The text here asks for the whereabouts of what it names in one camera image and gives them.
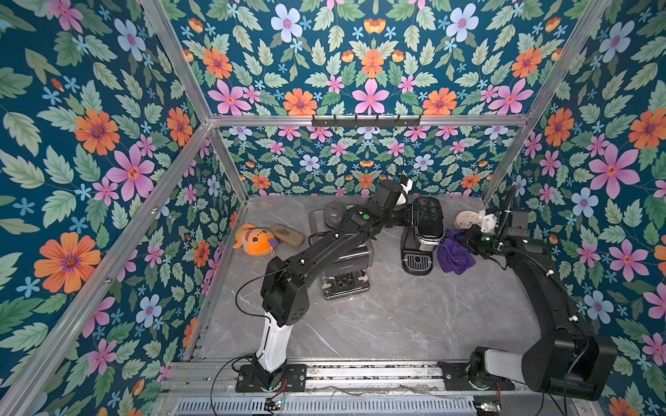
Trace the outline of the black capsule coffee machine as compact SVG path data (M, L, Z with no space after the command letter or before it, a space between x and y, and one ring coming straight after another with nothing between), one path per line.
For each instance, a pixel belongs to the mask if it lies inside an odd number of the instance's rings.
M445 237L442 205L434 197L419 197L405 208L401 239L402 268L413 276L433 270L433 252Z

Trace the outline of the purple microfiber cloth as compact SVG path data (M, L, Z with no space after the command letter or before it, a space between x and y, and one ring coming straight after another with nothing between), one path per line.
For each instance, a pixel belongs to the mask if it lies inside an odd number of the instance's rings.
M464 230L446 230L444 239L436 249L437 261L445 273L462 275L476 265L473 255L458 241L458 237L463 234Z

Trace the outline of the silver espresso coffee machine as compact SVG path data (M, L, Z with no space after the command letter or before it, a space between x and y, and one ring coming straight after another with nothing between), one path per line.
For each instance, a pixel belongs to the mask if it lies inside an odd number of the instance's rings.
M342 216L352 205L338 201L309 213L309 244L319 241L324 234L333 231ZM371 242L360 244L338 258L320 277L324 299L334 300L364 293L370 289L367 271L373 265L374 248Z

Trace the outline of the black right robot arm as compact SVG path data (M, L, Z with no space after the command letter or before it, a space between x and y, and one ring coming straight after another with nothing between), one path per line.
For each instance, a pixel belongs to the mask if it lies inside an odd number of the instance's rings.
M474 225L461 242L474 255L505 258L527 293L540 338L524 353L476 348L468 378L477 386L513 381L538 393L598 400L617 358L616 347L578 315L545 243L529 236L527 212L513 209L516 193L511 187L491 232Z

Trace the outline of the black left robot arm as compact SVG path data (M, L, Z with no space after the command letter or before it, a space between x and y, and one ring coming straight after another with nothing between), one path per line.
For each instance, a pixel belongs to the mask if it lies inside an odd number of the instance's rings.
M383 180L363 204L343 212L340 224L300 253L274 258L262 276L263 334L251 359L253 381L263 390L279 387L292 327L310 308L310 286L338 259L389 227L404 225L413 180Z

